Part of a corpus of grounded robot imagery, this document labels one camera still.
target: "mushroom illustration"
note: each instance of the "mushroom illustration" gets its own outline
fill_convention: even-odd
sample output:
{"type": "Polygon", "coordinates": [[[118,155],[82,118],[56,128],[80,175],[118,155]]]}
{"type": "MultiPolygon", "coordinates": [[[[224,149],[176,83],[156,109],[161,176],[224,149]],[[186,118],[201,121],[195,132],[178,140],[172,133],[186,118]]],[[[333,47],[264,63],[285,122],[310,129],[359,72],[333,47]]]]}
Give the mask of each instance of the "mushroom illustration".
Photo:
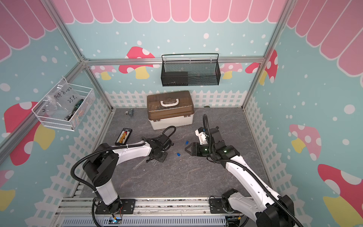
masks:
{"type": "MultiPolygon", "coordinates": [[[[276,78],[277,68],[278,68],[278,59],[277,59],[277,52],[274,50],[272,52],[271,58],[269,62],[266,65],[266,68],[264,72],[262,73],[262,76],[259,80],[260,84],[262,86],[265,85],[265,78],[267,75],[269,75],[270,82],[273,83],[276,78]]],[[[246,68],[246,73],[254,73],[257,71],[259,64],[258,63],[252,63],[246,68]]]]}
{"type": "MultiPolygon", "coordinates": [[[[0,171],[0,188],[14,175],[13,170],[0,171]]],[[[15,190],[0,190],[0,211],[6,210],[15,197],[15,190]]]]}
{"type": "Polygon", "coordinates": [[[97,78],[101,74],[101,78],[103,80],[110,80],[111,77],[108,72],[116,72],[116,69],[112,65],[93,65],[91,67],[92,72],[95,74],[97,78]]]}
{"type": "Polygon", "coordinates": [[[329,186],[336,198],[323,197],[334,220],[342,227],[353,227],[363,223],[363,180],[337,168],[320,164],[320,178],[329,186]]]}
{"type": "Polygon", "coordinates": [[[318,130],[304,125],[290,125],[290,132],[297,137],[296,140],[291,141],[295,151],[301,153],[302,149],[306,147],[311,159],[316,161],[321,151],[321,138],[318,130]]]}
{"type": "Polygon", "coordinates": [[[232,71],[235,72],[242,72],[242,64],[241,63],[226,63],[219,67],[221,69],[221,74],[224,73],[222,79],[231,79],[232,78],[232,71]]]}
{"type": "MultiPolygon", "coordinates": [[[[129,52],[127,53],[125,58],[155,58],[154,55],[152,55],[149,51],[139,47],[139,46],[133,46],[129,52]]],[[[130,73],[135,70],[136,72],[136,79],[147,79],[149,78],[149,74],[146,71],[147,67],[152,68],[159,68],[160,65],[120,65],[118,70],[121,73],[130,73]]]]}
{"type": "MultiPolygon", "coordinates": [[[[22,102],[8,108],[4,113],[6,133],[3,133],[3,137],[12,133],[22,120],[28,116],[31,112],[31,108],[36,104],[37,102],[22,102]]],[[[34,141],[37,142],[43,150],[46,150],[53,142],[55,136],[56,132],[53,129],[44,127],[40,122],[36,123],[10,153],[12,163],[16,166],[24,164],[30,157],[34,141]]]]}

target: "toolbox handle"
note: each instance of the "toolbox handle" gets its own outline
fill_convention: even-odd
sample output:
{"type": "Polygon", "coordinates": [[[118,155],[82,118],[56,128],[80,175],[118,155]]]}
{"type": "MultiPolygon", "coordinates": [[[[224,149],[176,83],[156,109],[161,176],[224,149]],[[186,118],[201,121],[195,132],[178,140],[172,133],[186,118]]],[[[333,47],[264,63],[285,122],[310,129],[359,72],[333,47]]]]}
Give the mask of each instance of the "toolbox handle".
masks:
{"type": "Polygon", "coordinates": [[[164,104],[164,102],[161,100],[161,101],[160,101],[160,104],[161,104],[162,106],[164,106],[164,107],[176,106],[176,105],[178,105],[178,104],[179,104],[179,99],[177,98],[177,99],[176,99],[176,102],[174,102],[174,103],[170,103],[170,104],[164,104]]]}

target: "toolbox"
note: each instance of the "toolbox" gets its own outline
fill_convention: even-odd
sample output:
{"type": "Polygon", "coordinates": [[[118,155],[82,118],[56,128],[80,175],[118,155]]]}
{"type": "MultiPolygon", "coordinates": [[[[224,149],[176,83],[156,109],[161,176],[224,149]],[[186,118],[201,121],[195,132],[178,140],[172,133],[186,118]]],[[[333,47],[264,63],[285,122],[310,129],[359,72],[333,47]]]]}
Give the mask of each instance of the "toolbox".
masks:
{"type": "Polygon", "coordinates": [[[147,114],[154,130],[193,123],[194,105],[189,91],[147,96],[147,114]]]}

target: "white picket fence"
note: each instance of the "white picket fence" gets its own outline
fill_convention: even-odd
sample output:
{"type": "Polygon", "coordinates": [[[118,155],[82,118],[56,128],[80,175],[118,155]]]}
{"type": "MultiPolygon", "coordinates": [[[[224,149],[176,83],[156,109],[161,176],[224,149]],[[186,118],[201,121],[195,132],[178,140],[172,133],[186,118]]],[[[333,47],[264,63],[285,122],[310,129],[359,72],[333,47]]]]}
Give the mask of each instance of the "white picket fence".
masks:
{"type": "MultiPolygon", "coordinates": [[[[127,91],[127,93],[123,93],[120,91],[120,93],[112,92],[111,94],[106,92],[107,98],[114,107],[125,108],[146,108],[146,97],[151,94],[154,93],[152,91],[149,91],[148,93],[145,93],[144,91],[141,93],[138,93],[137,91],[134,93],[129,91],[127,91]]],[[[238,107],[243,105],[247,91],[244,91],[243,93],[240,93],[240,91],[237,91],[236,93],[233,93],[232,91],[228,93],[225,91],[222,91],[221,93],[218,93],[218,91],[213,93],[210,91],[207,91],[206,93],[203,91],[200,91],[199,93],[193,91],[190,95],[195,107],[238,107]]]]}
{"type": "MultiPolygon", "coordinates": [[[[50,177],[52,185],[47,189],[43,189],[45,194],[43,201],[34,204],[37,209],[35,215],[25,219],[28,227],[49,226],[63,197],[70,196],[76,183],[69,175],[70,169],[80,158],[92,153],[109,111],[101,99],[96,99],[93,105],[94,110],[91,110],[91,114],[86,116],[87,121],[83,122],[83,129],[78,130],[79,136],[74,137],[74,145],[69,146],[69,154],[63,155],[64,163],[57,166],[58,174],[50,177]]],[[[76,174],[79,175],[81,171],[83,171],[82,165],[79,165],[76,174]]]]}
{"type": "Polygon", "coordinates": [[[288,195],[294,201],[295,216],[302,224],[311,227],[312,217],[304,212],[305,202],[297,197],[298,188],[293,186],[290,181],[292,175],[286,172],[286,163],[281,161],[281,153],[276,150],[277,144],[272,142],[273,135],[269,134],[270,128],[266,128],[266,121],[262,119],[263,114],[260,114],[260,108],[257,107],[254,96],[251,96],[247,103],[246,112],[247,120],[252,127],[252,133],[266,171],[269,176],[272,176],[273,181],[271,183],[274,189],[280,195],[288,195]]]}

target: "handwritten label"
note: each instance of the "handwritten label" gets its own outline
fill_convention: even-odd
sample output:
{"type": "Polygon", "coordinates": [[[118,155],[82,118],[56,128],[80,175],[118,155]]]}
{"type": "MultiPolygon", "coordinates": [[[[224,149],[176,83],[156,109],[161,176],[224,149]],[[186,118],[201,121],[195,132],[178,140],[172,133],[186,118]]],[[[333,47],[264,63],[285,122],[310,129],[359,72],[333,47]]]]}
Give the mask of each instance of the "handwritten label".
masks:
{"type": "Polygon", "coordinates": [[[65,91],[60,91],[57,95],[54,95],[54,98],[56,100],[59,100],[58,98],[62,97],[62,94],[66,94],[67,92],[69,92],[72,89],[72,87],[69,87],[67,90],[65,91]]]}

